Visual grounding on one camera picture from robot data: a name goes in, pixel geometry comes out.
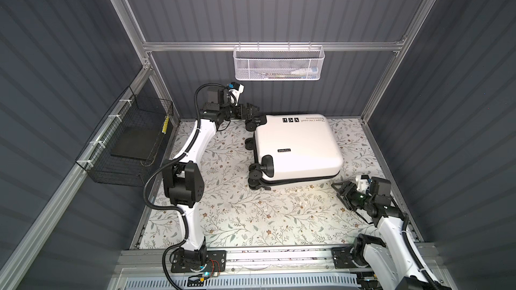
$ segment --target yellow tag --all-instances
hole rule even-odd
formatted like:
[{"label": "yellow tag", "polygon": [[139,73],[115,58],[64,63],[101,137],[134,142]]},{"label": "yellow tag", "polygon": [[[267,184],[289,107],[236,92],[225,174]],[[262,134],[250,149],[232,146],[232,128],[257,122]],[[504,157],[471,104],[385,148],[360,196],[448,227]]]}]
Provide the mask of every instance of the yellow tag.
[{"label": "yellow tag", "polygon": [[164,119],[163,129],[162,129],[163,133],[167,133],[167,127],[168,127],[168,115]]}]

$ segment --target black wire basket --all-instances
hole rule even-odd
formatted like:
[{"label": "black wire basket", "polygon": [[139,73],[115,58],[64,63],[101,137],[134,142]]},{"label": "black wire basket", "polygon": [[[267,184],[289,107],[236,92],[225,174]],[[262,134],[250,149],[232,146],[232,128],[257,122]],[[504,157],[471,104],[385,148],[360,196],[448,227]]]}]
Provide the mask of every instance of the black wire basket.
[{"label": "black wire basket", "polygon": [[118,115],[107,116],[113,119],[105,133],[92,141],[95,129],[88,139],[83,151],[94,144],[91,156],[78,157],[76,163],[96,183],[142,187],[161,164],[172,132],[172,113],[169,100],[133,94]]}]

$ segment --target horizontal aluminum bar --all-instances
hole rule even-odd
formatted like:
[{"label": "horizontal aluminum bar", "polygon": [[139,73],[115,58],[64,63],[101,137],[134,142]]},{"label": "horizontal aluminum bar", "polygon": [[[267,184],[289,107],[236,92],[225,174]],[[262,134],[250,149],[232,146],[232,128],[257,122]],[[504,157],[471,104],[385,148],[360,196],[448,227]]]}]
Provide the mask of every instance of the horizontal aluminum bar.
[{"label": "horizontal aluminum bar", "polygon": [[145,51],[309,50],[399,52],[402,42],[144,42]]}]

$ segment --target leaf pattern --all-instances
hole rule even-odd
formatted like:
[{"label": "leaf pattern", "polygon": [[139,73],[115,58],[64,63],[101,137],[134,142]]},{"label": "leaf pattern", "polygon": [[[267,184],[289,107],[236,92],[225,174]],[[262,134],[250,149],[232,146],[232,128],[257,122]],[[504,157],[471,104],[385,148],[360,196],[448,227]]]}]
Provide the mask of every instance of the leaf pattern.
[{"label": "leaf pattern", "polygon": [[[344,158],[339,175],[326,183],[276,191],[248,188],[253,155],[245,149],[244,140],[252,133],[242,121],[232,122],[215,135],[200,164],[205,190],[199,209],[209,247],[341,244],[353,242],[359,233],[378,236],[374,226],[344,208],[330,184],[359,174],[384,175],[358,119],[328,122]],[[193,125],[180,124],[172,157],[183,147]],[[170,204],[163,188],[155,203]],[[361,214],[370,220],[364,211]],[[177,214],[152,210],[140,248],[165,248],[181,239]]]}]

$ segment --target white mesh basket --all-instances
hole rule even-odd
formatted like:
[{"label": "white mesh basket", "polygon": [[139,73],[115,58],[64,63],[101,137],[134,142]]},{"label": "white mesh basket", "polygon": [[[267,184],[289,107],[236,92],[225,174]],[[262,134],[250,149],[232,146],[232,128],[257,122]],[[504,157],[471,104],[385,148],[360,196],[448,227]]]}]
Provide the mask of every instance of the white mesh basket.
[{"label": "white mesh basket", "polygon": [[306,50],[248,50],[235,46],[235,77],[240,81],[318,80],[324,61],[322,46]]}]

